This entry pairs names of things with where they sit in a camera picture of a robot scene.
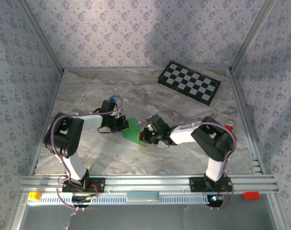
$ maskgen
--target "checkerboard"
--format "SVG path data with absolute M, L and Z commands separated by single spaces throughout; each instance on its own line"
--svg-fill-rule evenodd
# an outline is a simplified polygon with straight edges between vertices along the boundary
M 221 82 L 171 61 L 158 77 L 158 83 L 203 104 L 210 105 Z

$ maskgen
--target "patterned wallpaper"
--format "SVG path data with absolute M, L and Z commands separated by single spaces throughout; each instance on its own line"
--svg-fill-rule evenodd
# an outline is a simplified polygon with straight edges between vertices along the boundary
M 263 0 L 27 0 L 64 68 L 230 66 Z
M 58 76 L 15 1 L 0 0 L 0 230 L 17 176 L 29 173 Z
M 277 1 L 236 78 L 291 221 L 291 0 Z

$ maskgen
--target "green object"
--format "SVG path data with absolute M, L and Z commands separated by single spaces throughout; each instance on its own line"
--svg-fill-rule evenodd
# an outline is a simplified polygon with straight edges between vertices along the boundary
M 123 137 L 134 143 L 146 147 L 146 144 L 143 141 L 139 140 L 139 133 L 141 132 L 141 130 L 139 128 L 138 122 L 136 121 L 136 118 L 135 117 L 128 118 L 127 121 L 130 127 L 125 130 L 122 130 Z

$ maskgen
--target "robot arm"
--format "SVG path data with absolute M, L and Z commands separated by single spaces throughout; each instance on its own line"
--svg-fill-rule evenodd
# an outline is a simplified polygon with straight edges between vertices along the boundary
M 211 117 L 206 117 L 203 122 L 219 124 Z M 158 115 L 148 119 L 148 123 L 139 135 L 140 140 L 149 144 L 163 141 L 166 145 L 197 142 L 209 157 L 204 175 L 207 187 L 214 187 L 222 178 L 226 156 L 234 146 L 232 137 L 225 130 L 211 125 L 169 127 Z
M 114 110 L 115 106 L 117 106 L 116 103 L 104 100 L 101 108 L 96 109 L 95 112 L 110 112 Z M 53 123 L 63 115 L 65 114 L 58 113 Z M 70 116 L 62 119 L 55 128 L 54 142 L 57 151 L 63 157 L 64 163 L 70 171 L 69 182 L 81 190 L 85 190 L 89 184 L 89 172 L 83 165 L 77 152 L 81 133 L 87 129 L 96 128 L 99 130 L 103 127 L 108 127 L 111 133 L 116 133 L 128 128 L 129 124 L 125 116 L 117 111 L 110 115 Z M 55 154 L 51 143 L 51 129 L 52 125 L 44 138 L 44 145 L 51 153 Z

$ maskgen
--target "mounting plate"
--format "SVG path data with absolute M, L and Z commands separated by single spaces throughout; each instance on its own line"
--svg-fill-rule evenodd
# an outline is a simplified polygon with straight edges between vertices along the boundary
M 69 183 L 69 181 L 65 181 L 63 184 L 63 193 L 96 193 L 96 189 L 90 184 L 96 185 L 98 189 L 98 193 L 103 193 L 105 188 L 105 178 L 89 178 L 89 186 L 85 190 L 81 190 Z
M 223 187 L 224 186 L 228 192 L 232 191 L 232 186 L 231 186 L 231 181 L 227 177 L 222 177 L 219 181 L 220 185 L 213 188 L 209 189 L 205 185 L 205 179 L 204 177 L 190 177 L 189 178 L 189 185 L 190 185 L 190 191 L 192 193 L 196 192 L 223 192 Z

